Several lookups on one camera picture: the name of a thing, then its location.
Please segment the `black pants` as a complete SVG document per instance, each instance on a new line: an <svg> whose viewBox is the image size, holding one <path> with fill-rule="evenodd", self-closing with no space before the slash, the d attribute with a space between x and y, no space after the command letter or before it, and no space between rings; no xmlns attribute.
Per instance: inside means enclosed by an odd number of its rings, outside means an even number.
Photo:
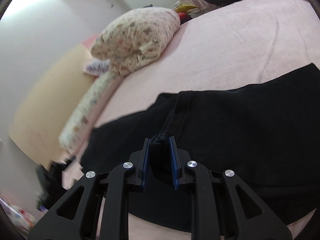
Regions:
<svg viewBox="0 0 320 240"><path fill-rule="evenodd" d="M92 131L81 158L84 172L111 171L151 140L146 189L131 194L129 212L188 232L191 198L174 189L170 137L209 170L233 170L285 224L319 207L319 69L314 64L233 90L161 94L146 111Z"/></svg>

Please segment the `bear print pillow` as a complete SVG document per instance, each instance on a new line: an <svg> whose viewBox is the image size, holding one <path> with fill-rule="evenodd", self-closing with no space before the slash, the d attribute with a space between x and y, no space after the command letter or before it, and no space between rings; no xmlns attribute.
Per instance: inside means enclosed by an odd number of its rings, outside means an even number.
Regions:
<svg viewBox="0 0 320 240"><path fill-rule="evenodd" d="M112 72L106 72L95 79L59 135L61 148L70 154L78 152L100 113L123 79Z"/></svg>

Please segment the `cream and pink headboard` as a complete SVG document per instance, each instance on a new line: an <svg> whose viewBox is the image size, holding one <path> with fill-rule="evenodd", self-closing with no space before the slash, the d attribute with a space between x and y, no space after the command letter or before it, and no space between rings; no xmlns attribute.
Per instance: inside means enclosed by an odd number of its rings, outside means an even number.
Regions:
<svg viewBox="0 0 320 240"><path fill-rule="evenodd" d="M60 132L95 80L83 72L94 40L77 45L37 81L9 125L11 140L37 164L48 166L62 153Z"/></svg>

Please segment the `purple patterned pillow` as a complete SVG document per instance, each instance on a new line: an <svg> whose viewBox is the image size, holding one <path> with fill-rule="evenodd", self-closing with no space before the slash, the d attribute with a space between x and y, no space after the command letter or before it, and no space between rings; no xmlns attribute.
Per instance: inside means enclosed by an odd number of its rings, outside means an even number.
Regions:
<svg viewBox="0 0 320 240"><path fill-rule="evenodd" d="M110 60L93 59L84 66L84 73L91 76L101 76L106 73L110 66Z"/></svg>

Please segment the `rolled bear print quilt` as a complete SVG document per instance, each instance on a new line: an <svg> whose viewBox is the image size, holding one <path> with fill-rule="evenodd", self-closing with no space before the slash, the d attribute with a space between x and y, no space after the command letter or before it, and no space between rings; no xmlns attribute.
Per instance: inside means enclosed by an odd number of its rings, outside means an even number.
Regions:
<svg viewBox="0 0 320 240"><path fill-rule="evenodd" d="M173 9L145 7L116 18L102 31L91 47L91 55L109 60L110 71L126 76L160 58L180 28Z"/></svg>

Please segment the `pink bed sheet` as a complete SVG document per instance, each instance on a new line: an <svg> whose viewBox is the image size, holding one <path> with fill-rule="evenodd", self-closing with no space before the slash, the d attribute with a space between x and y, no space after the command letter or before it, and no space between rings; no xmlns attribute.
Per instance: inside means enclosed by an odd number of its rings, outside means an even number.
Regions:
<svg viewBox="0 0 320 240"><path fill-rule="evenodd" d="M93 127L146 111L161 94L238 89L310 64L319 69L319 18L309 2L234 3L182 25L157 61L124 77ZM287 224L293 237L318 211Z"/></svg>

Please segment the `yellow plush toy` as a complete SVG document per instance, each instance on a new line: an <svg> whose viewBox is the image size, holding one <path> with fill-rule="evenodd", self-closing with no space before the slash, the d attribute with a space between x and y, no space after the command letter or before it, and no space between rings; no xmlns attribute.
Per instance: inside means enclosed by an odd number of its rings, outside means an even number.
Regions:
<svg viewBox="0 0 320 240"><path fill-rule="evenodd" d="M180 4L180 5L177 5L174 10L177 12L177 13L188 13L188 11L190 10L194 10L194 9L197 9L198 6L196 5L192 5L192 4Z"/></svg>

